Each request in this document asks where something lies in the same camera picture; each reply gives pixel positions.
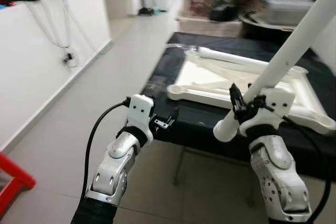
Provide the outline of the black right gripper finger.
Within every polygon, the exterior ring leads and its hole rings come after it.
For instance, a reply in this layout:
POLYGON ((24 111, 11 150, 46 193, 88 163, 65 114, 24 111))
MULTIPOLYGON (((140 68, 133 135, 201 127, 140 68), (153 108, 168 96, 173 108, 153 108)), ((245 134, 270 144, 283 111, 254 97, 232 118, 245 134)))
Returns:
POLYGON ((235 83, 232 83, 229 88, 229 97, 233 110, 244 110, 243 95, 235 83))

